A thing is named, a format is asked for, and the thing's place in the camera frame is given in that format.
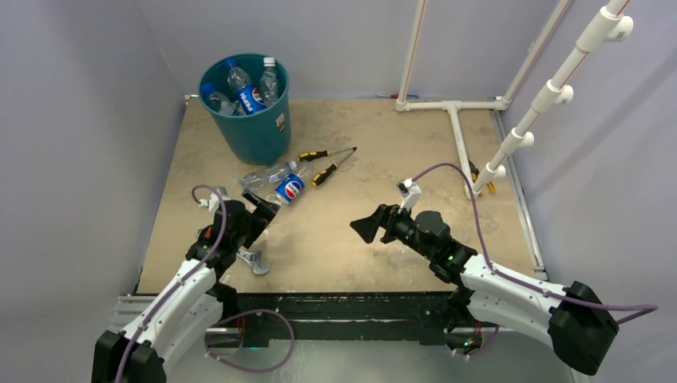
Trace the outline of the crushed clear bottle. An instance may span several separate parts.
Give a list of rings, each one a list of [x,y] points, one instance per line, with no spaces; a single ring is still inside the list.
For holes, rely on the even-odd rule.
[[[263,73],[259,80],[259,94],[267,108],[274,105],[279,99],[277,65],[273,57],[265,57],[263,59]]]

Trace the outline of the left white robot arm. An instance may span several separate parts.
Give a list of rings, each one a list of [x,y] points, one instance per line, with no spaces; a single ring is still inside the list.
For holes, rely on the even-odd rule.
[[[222,187],[207,186],[194,198],[213,214],[200,230],[166,287],[122,330],[106,330],[94,346],[93,382],[165,382],[190,345],[217,324],[229,326],[239,307],[236,290],[220,282],[237,254],[249,248],[279,211],[279,205],[249,191],[254,205],[230,199]]]

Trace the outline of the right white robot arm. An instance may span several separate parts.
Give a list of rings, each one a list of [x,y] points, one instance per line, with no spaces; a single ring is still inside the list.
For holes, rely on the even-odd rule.
[[[396,205],[381,204],[370,216],[350,227],[365,243],[383,229],[382,243],[399,241],[429,262],[443,282],[463,292],[450,300],[450,318],[460,325],[473,319],[527,335],[552,349],[570,368],[597,374],[619,326],[592,288],[575,281],[570,286],[543,282],[510,270],[458,242],[436,211],[416,217]]]

